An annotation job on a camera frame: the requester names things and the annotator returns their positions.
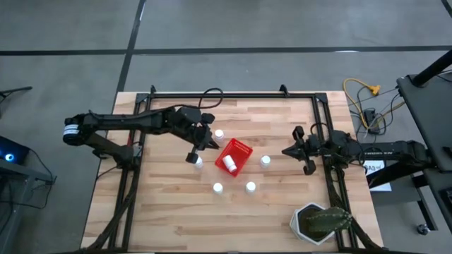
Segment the wooden table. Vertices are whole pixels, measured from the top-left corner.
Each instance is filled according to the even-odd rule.
[[[327,94],[334,128],[354,133],[344,93]],[[135,97],[135,92],[120,92],[114,114],[132,114]],[[216,99],[205,99],[203,105],[215,102]],[[181,103],[198,104],[198,100],[154,99],[151,108]],[[303,162],[281,154],[283,148],[293,145],[292,131],[296,125],[308,132],[315,122],[310,100],[224,99],[219,107],[203,111],[214,113],[213,130],[225,132],[225,141],[220,146],[224,147],[230,138],[237,138],[252,146],[253,154],[241,174],[233,178],[214,165],[222,148],[199,152],[204,167],[196,169],[184,161],[190,144],[171,134],[147,135],[129,251],[337,250],[335,238],[315,246],[300,241],[289,228],[294,210],[306,203],[329,207],[321,159],[314,159],[316,172],[305,176]],[[128,134],[110,131],[108,138],[126,144]],[[271,157],[267,169],[259,166],[263,155]],[[112,160],[103,161],[99,174],[113,166]],[[120,175],[120,170],[114,170],[97,181],[82,247],[89,246],[111,219]],[[257,185],[253,195],[244,191],[248,181]],[[212,185],[217,182],[224,187],[222,195],[212,192]],[[382,246],[364,170],[354,166],[346,169],[345,182],[353,215],[372,240]],[[118,244],[121,239],[120,226]]]

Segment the electronic device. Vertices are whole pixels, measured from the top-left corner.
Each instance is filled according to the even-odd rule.
[[[29,151],[30,148],[0,136],[0,159],[22,165]]]

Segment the white cylinder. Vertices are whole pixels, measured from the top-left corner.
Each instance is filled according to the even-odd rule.
[[[227,167],[227,170],[229,170],[229,172],[234,172],[237,170],[237,166],[235,166],[235,162],[232,159],[231,155],[224,157],[223,162],[225,163],[225,166]]]
[[[256,184],[254,182],[248,182],[245,186],[247,193],[253,193],[256,191]]]
[[[223,133],[222,130],[215,131],[215,140],[216,141],[222,141],[224,137],[225,137],[225,134]]]
[[[267,156],[267,155],[266,156],[262,156],[262,158],[261,158],[261,167],[265,169],[268,166],[270,166],[270,157]]]
[[[213,192],[216,194],[223,193],[223,186],[221,185],[221,183],[216,183],[213,185]]]
[[[198,169],[202,168],[203,167],[203,159],[198,157],[198,159],[196,160],[196,163],[195,163],[195,167],[197,167]]]

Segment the concrete floor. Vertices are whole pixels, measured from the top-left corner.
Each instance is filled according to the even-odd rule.
[[[0,51],[125,49],[137,5],[138,0],[0,0]],[[136,48],[451,45],[451,22],[439,0],[147,0]],[[341,90],[342,81],[354,77],[381,85],[383,92],[443,53],[134,56],[124,90],[148,91],[150,85],[160,91],[276,90],[280,84],[290,90]],[[15,253],[79,247],[99,162],[87,147],[62,143],[63,122],[89,109],[111,112],[123,61],[124,56],[0,58],[0,89],[33,86],[1,104],[0,135],[35,149],[58,175],[48,206],[26,209]],[[353,95],[360,88],[349,87]],[[363,106],[381,110],[394,95]],[[378,140],[422,142],[406,107],[394,115]],[[386,247],[419,253],[452,249],[452,235],[431,193],[424,191],[439,231],[414,232],[413,226],[423,222],[415,203],[376,203]]]

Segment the red basket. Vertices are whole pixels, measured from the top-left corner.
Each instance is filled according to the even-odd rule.
[[[236,177],[242,170],[242,167],[245,165],[245,162],[248,160],[252,152],[253,150],[250,147],[233,138],[229,141],[217,160],[215,160],[215,165],[231,174],[233,177]],[[237,170],[234,170],[233,172],[230,172],[223,162],[223,158],[228,155],[232,157],[235,162],[235,166],[237,167]]]

